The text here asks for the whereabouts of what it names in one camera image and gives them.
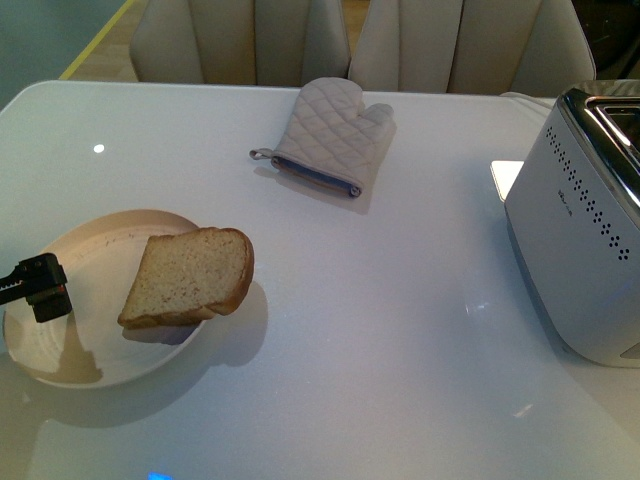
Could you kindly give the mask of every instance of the oven mitt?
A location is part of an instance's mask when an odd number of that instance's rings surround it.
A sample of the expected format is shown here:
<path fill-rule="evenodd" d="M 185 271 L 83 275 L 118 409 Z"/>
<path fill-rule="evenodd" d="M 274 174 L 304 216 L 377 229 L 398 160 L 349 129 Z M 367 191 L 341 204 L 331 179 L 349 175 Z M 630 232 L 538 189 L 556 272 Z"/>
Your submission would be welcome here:
<path fill-rule="evenodd" d="M 252 150 L 278 170 L 358 197 L 374 181 L 395 134 L 393 109 L 377 103 L 364 110 L 362 89 L 343 78 L 319 78 L 296 99 L 275 150 Z"/>

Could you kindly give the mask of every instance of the table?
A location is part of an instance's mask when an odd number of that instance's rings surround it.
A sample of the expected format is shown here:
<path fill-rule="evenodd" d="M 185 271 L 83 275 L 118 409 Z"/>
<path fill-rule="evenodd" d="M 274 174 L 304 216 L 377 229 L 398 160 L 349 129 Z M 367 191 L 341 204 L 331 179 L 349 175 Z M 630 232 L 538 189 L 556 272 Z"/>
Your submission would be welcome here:
<path fill-rule="evenodd" d="M 249 158 L 296 95 L 54 81 L 0 114 L 0 271 L 136 208 L 240 228 L 256 254 L 241 308 L 139 380 L 55 388 L 0 346 L 0 478 L 637 478 L 640 372 L 537 315 L 490 172 L 548 109 L 366 93 L 398 128 L 352 200 Z"/>

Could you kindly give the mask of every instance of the slice of bread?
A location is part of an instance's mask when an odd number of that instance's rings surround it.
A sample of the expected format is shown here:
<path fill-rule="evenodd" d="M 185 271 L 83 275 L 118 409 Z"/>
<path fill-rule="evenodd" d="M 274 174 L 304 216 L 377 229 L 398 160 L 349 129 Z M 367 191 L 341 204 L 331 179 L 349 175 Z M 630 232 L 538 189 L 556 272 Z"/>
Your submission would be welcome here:
<path fill-rule="evenodd" d="M 253 279 L 253 246 L 233 228 L 199 228 L 147 242 L 118 323 L 193 325 L 235 311 Z"/>

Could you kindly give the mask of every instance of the toaster vent holes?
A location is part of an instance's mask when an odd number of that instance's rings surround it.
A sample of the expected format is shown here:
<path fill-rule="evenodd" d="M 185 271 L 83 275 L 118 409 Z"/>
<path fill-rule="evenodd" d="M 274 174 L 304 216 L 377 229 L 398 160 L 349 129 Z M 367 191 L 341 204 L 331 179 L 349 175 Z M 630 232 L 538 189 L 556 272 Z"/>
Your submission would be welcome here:
<path fill-rule="evenodd" d="M 578 175 L 577 168 L 574 168 L 571 164 L 571 159 L 567 158 L 567 152 L 562 148 L 562 142 L 558 141 L 558 135 L 554 132 L 552 126 L 547 128 L 545 136 L 549 142 L 550 150 L 553 151 L 553 155 L 558 160 L 558 167 L 562 168 L 567 182 L 576 192 L 575 195 L 579 195 L 580 202 L 586 202 L 586 213 L 592 216 L 593 224 L 600 229 L 600 235 L 603 240 L 609 244 L 609 248 L 615 252 L 614 254 L 619 261 L 629 260 L 629 249 L 624 248 L 620 241 L 620 236 L 615 235 L 615 230 L 611 227 L 611 224 L 606 222 L 604 212 L 600 209 L 596 210 L 596 201 L 589 195 L 589 189 L 586 188 L 583 179 Z"/>

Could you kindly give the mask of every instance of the chair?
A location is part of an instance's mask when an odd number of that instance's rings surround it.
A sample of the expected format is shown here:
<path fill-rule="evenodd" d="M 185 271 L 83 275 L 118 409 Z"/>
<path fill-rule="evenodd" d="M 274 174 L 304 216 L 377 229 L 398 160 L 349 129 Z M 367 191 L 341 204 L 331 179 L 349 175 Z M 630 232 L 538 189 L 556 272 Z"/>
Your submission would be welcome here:
<path fill-rule="evenodd" d="M 349 70 L 365 90 L 547 97 L 595 74 L 571 0 L 371 0 Z"/>
<path fill-rule="evenodd" d="M 129 53 L 164 83 L 301 86 L 350 60 L 341 0 L 149 0 Z"/>

